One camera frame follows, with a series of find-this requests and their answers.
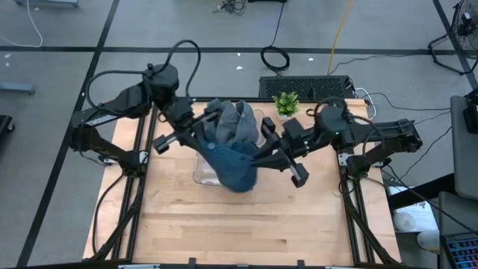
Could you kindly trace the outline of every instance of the blue cloth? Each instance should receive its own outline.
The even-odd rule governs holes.
[[[199,153],[222,185],[235,192],[251,191],[257,181],[257,168],[251,162],[258,151],[255,142],[259,136],[252,107],[244,101],[234,106],[219,99],[208,105],[220,107],[220,113],[204,123],[203,136],[197,137]]]
[[[257,181],[257,168],[251,166],[258,147],[253,142],[236,141],[231,146],[199,140],[202,157],[216,171],[217,178],[229,190],[251,191]]]

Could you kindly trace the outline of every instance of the potted plant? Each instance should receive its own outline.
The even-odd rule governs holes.
[[[277,107],[277,114],[279,115],[280,120],[289,120],[292,118],[299,108],[299,100],[297,100],[297,93],[281,93],[281,96],[272,96],[274,100],[274,105]]]

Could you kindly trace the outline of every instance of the black floor line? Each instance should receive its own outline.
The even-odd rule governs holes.
[[[438,15],[440,16],[441,23],[443,23],[443,26],[445,27],[445,31],[449,31],[450,23],[448,22],[447,15],[443,11],[443,7],[441,6],[440,1],[433,0],[433,4],[435,5],[436,11],[438,12]],[[458,44],[458,40],[456,40],[456,37],[452,34],[449,35],[449,37],[450,37],[450,42],[453,45],[453,48],[456,51],[459,51],[460,45]],[[470,68],[470,65],[468,64],[466,57],[458,53],[458,59],[460,61],[460,64],[462,65],[463,70],[465,72],[470,71],[471,68]],[[475,74],[471,72],[469,74],[466,74],[466,77],[468,79],[468,82],[470,82],[470,86],[472,89],[478,88],[478,82],[477,82],[477,79],[475,78]]]
[[[87,74],[84,78],[83,87],[81,88],[81,92],[78,95],[73,112],[79,111],[83,107],[84,97],[82,96],[82,93],[85,90],[87,82],[90,80],[91,76],[93,76],[96,70],[96,66],[98,65],[98,59],[101,54],[101,48],[105,45],[106,37],[108,35],[108,32],[110,31],[111,23],[113,22],[114,14],[116,13],[119,2],[120,0],[113,0],[113,4],[111,5],[110,11],[108,13],[105,26],[103,27],[101,36],[98,41],[97,50],[93,55],[90,67],[88,68]],[[23,245],[22,252],[20,253],[18,262],[16,264],[17,267],[26,267],[28,265],[28,261],[30,260],[30,256],[34,249],[35,242],[37,241],[38,233],[40,232],[40,228],[43,223],[43,219],[45,218],[46,211],[52,199],[52,195],[55,190],[58,177],[60,175],[61,167],[63,166],[63,162],[65,161],[69,141],[71,140],[71,135],[72,128],[70,127],[70,124],[68,124],[68,127],[66,128],[66,134],[63,137],[60,150],[58,151],[57,158],[55,159],[55,163],[53,164],[52,173],[50,174],[48,182],[46,183],[42,199],[40,201],[40,204],[38,205],[37,213],[35,214],[35,217],[30,227],[30,231],[28,232],[25,244]]]
[[[332,49],[313,48],[282,48],[287,53],[296,54],[330,54]],[[0,46],[3,52],[96,52],[96,47],[91,46],[44,46],[40,48],[25,48],[18,46]],[[136,52],[136,53],[168,53],[171,48],[156,47],[122,47],[106,46],[101,52]],[[256,47],[202,47],[203,53],[260,53],[262,48]],[[177,53],[196,53],[195,48],[178,48]],[[337,55],[430,55],[428,49],[336,49]],[[452,49],[435,50],[437,55],[454,55]]]

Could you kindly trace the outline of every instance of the white cable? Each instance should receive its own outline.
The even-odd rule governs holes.
[[[13,42],[13,41],[10,41],[9,39],[7,39],[6,37],[3,37],[2,35],[0,35],[0,38],[2,38],[3,40],[5,40],[5,41],[7,41],[8,43],[10,43],[10,44],[12,44],[12,45],[15,45],[15,46],[29,47],[29,48],[40,48],[40,47],[43,45],[43,37],[42,37],[42,34],[40,33],[40,31],[38,31],[38,28],[37,28],[37,26],[35,25],[35,22],[33,21],[33,18],[31,17],[31,13],[30,13],[30,0],[27,0],[27,12],[28,12],[28,18],[30,18],[31,24],[32,24],[33,27],[35,28],[35,31],[37,32],[38,37],[40,37],[40,44],[38,44],[38,46],[18,44],[18,43],[15,43],[15,42]]]
[[[368,94],[367,90],[365,90],[364,88],[359,87],[359,88],[356,88],[356,91],[357,90],[362,90],[366,94],[366,97],[370,100],[370,104],[372,105],[372,108],[373,108],[373,116],[370,119],[373,120],[373,118],[376,116],[376,108],[373,103],[372,97],[370,97],[370,94]]]

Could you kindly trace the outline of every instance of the concrete floor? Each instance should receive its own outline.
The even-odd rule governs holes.
[[[451,19],[454,0],[441,0]],[[32,15],[44,37],[44,46],[89,46],[98,44],[113,0],[83,0],[80,8],[42,5]],[[280,11],[278,3],[249,4],[243,16],[212,13],[220,0],[121,0],[105,46],[168,47],[180,39],[195,40],[203,47],[263,47],[273,39]],[[284,7],[276,40],[278,47],[323,48],[333,37],[347,0],[290,0]],[[431,0],[357,0],[347,18],[340,49],[425,49],[444,33],[444,26]],[[0,35],[18,43],[37,43],[26,9],[12,1],[0,1]],[[75,106],[93,51],[10,52],[0,40],[0,81],[34,83],[37,94],[0,93],[0,114],[11,115],[16,131],[0,154],[0,268],[16,265],[43,190],[52,171],[70,115]],[[450,41],[438,49],[453,49]],[[337,54],[335,63],[367,55]],[[101,53],[96,71],[144,69],[161,63],[165,54]],[[461,67],[457,56],[440,56]],[[193,69],[195,54],[174,55],[183,87]],[[291,68],[284,75],[324,75],[328,54],[291,54]],[[257,96],[262,75],[274,75],[259,54],[204,53],[191,85],[192,96]],[[450,96],[471,90],[465,76],[438,67],[431,56],[374,58],[341,66],[335,75],[349,75],[356,87],[385,93],[397,106],[445,108]],[[96,102],[116,96],[140,79],[115,75],[99,79],[92,87]],[[437,113],[401,111],[374,96],[376,121],[409,118],[422,120]],[[450,126],[448,116],[418,126],[424,147],[417,154],[396,154],[392,166],[406,172],[440,134]],[[111,137],[114,124],[102,128]],[[404,178],[419,185],[453,170],[451,136],[438,142]],[[29,265],[79,261],[90,228],[103,169],[68,151],[57,187],[38,235]],[[435,267],[433,254],[421,252],[415,237],[399,235],[403,261],[409,265]]]

